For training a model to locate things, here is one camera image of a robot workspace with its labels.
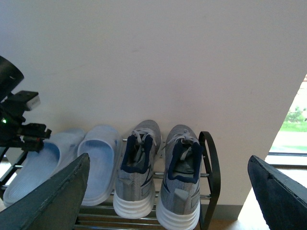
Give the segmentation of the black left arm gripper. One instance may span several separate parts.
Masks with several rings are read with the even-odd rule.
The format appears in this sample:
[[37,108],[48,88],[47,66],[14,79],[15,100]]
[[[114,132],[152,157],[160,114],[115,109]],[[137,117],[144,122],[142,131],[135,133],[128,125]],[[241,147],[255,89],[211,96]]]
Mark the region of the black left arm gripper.
[[0,58],[0,146],[40,151],[51,130],[44,124],[24,124],[24,112],[40,105],[38,92],[13,89],[24,79],[22,72],[4,57]]

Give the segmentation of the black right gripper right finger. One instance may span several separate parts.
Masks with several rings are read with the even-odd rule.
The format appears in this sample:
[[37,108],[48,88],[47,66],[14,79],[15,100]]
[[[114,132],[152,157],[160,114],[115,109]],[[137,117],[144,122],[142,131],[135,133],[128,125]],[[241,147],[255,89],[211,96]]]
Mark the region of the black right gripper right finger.
[[307,188],[259,157],[248,161],[248,175],[266,224],[271,230],[307,228]]

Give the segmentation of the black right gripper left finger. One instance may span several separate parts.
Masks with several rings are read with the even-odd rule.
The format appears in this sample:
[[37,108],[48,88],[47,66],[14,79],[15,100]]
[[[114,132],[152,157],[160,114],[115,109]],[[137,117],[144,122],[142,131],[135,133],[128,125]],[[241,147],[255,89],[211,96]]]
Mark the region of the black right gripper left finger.
[[0,213],[2,230],[71,230],[87,188],[90,158],[82,154]]

